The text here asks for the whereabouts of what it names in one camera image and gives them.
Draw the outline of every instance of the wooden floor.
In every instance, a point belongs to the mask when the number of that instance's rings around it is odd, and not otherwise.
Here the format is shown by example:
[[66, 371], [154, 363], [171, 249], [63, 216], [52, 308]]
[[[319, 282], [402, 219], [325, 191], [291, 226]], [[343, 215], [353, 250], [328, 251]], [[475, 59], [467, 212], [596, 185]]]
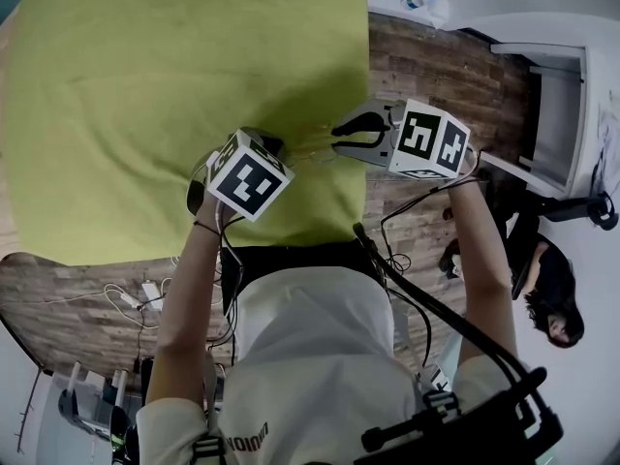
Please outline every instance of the wooden floor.
[[[527, 67], [514, 58], [493, 55], [488, 44], [462, 32], [435, 31], [410, 22], [370, 16], [370, 92], [382, 98], [415, 98], [448, 110], [472, 128], [478, 149], [516, 160], [527, 144]], [[367, 182], [365, 225], [379, 243], [379, 220], [430, 185], [402, 180], [370, 170]], [[451, 222], [442, 218], [446, 195], [424, 201], [412, 212], [389, 222], [388, 235], [398, 253], [411, 257], [405, 274], [410, 280], [458, 312], [464, 310], [464, 289], [448, 281], [437, 267], [446, 245], [454, 238]], [[145, 263], [66, 267], [26, 254], [9, 256], [0, 264], [0, 312], [35, 357], [47, 368], [69, 373], [75, 360], [90, 370], [110, 376], [116, 368], [131, 371], [139, 352], [139, 327], [123, 319], [100, 295], [72, 302], [34, 304], [99, 292], [114, 283], [141, 301], [145, 279], [161, 283], [173, 273], [169, 259]], [[126, 315], [141, 321], [118, 294], [110, 293]], [[219, 300], [219, 291], [213, 299]], [[222, 322], [216, 306], [215, 328]], [[144, 320], [155, 326], [159, 314], [146, 312]], [[431, 318], [431, 362], [441, 351], [450, 330]], [[422, 354], [425, 330], [418, 314], [410, 315], [410, 332]], [[140, 336], [140, 353], [152, 354], [156, 329]], [[230, 345], [216, 358], [230, 364]], [[402, 343], [396, 346], [408, 365], [412, 359]]]

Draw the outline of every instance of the plastic bottle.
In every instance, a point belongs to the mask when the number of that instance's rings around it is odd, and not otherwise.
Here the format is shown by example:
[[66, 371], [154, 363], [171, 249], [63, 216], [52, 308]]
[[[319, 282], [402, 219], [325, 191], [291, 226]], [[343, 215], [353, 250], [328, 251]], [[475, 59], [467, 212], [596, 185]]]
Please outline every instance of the plastic bottle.
[[407, 9], [408, 11], [412, 11], [419, 7], [424, 7], [425, 5], [428, 5], [431, 1], [432, 0], [403, 0], [402, 4], [405, 9]]

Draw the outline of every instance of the white t-shirt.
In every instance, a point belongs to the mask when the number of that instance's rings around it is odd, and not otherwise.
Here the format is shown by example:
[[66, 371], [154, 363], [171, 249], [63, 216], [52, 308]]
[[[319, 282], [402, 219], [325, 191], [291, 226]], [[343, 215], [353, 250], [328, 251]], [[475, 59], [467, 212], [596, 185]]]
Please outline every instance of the white t-shirt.
[[[366, 430], [416, 413], [414, 378], [393, 357], [388, 296], [366, 275], [281, 270], [248, 285], [238, 313], [239, 362], [218, 419], [229, 463], [352, 463], [368, 454]], [[463, 410], [507, 387], [485, 356], [461, 365], [453, 385]], [[206, 422], [196, 403], [170, 398], [139, 411], [138, 431], [141, 463], [180, 465], [192, 460]]]

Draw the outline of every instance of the yellow-green tablecloth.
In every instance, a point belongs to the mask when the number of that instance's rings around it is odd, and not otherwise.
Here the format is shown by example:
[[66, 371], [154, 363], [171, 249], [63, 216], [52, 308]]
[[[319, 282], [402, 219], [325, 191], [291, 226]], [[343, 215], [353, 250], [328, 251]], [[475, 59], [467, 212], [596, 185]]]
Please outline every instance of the yellow-green tablecloth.
[[64, 264], [178, 254], [191, 169], [240, 126], [285, 140], [296, 178], [233, 244], [353, 237], [364, 167], [319, 161], [365, 99], [367, 35], [366, 0], [23, 0], [2, 118], [24, 250]]

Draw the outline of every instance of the person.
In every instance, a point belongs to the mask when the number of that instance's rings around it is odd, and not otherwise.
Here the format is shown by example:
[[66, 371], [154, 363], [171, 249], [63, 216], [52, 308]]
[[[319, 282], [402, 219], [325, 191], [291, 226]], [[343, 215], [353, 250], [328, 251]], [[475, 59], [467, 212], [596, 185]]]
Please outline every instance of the person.
[[527, 280], [521, 294], [534, 327], [558, 348], [570, 348], [583, 337], [583, 319], [574, 297], [571, 263], [551, 241], [537, 234]]
[[[466, 318], [516, 356], [500, 235], [477, 184], [450, 189], [449, 197]], [[227, 373], [217, 420], [213, 409], [205, 418], [205, 341], [220, 246], [215, 206], [206, 195], [164, 303], [146, 405], [137, 415], [140, 461], [223, 463], [212, 439], [220, 440], [226, 463], [352, 463], [367, 455], [366, 430], [423, 408], [415, 377], [394, 358], [389, 297], [356, 242], [234, 249], [249, 278], [237, 291], [238, 362]], [[464, 339], [452, 386], [461, 410], [508, 387], [491, 359]]]

